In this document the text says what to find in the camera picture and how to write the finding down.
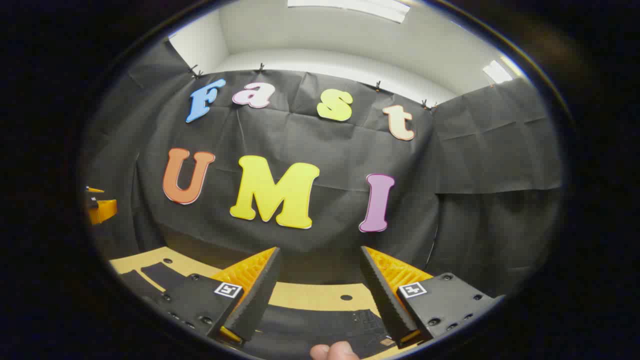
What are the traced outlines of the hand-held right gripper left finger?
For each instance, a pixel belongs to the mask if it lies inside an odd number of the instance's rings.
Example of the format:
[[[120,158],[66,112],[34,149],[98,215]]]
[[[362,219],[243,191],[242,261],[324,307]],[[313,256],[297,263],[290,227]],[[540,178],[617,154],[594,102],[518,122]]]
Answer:
[[[281,273],[282,253],[272,247],[226,268],[187,265],[180,272],[169,260],[144,267],[161,289],[153,305],[199,337],[243,346],[268,308]]]

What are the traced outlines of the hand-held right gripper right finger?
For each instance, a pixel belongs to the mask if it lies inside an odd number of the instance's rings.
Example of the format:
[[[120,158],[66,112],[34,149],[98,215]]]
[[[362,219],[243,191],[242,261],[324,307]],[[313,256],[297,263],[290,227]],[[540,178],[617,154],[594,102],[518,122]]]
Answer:
[[[399,349],[448,335],[503,300],[502,295],[489,296],[451,272],[430,275],[368,246],[359,252],[364,283]]]

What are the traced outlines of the black backdrop cloth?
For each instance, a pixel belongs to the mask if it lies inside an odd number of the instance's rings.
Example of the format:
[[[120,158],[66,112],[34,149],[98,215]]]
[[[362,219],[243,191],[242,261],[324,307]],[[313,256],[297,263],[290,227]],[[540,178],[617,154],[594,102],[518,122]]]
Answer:
[[[309,229],[233,218],[244,156],[263,157],[275,182],[296,163],[318,168]],[[93,227],[107,259],[167,246],[224,268],[278,247],[279,280],[336,285],[361,282],[368,246],[490,296],[544,262],[563,182],[553,122],[525,79],[428,111],[308,71],[195,78],[168,43],[105,94],[81,163],[117,202]]]

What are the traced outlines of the dark grey jeans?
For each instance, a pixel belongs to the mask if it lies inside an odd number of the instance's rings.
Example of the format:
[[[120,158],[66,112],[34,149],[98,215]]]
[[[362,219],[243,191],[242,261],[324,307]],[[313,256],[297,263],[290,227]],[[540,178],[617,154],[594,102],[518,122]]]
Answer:
[[[310,360],[313,346],[341,341],[363,360],[399,353],[362,284],[278,282],[253,337],[244,344],[222,344],[263,360]]]

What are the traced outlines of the ceiling light panel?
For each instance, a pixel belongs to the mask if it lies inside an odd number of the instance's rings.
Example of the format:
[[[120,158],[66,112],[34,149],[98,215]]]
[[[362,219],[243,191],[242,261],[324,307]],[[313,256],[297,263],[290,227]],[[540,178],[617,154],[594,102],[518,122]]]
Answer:
[[[491,60],[489,64],[482,68],[482,71],[494,84],[503,84],[514,79],[496,60]]]
[[[290,8],[333,8],[350,10],[402,23],[410,6],[397,0],[286,0]]]

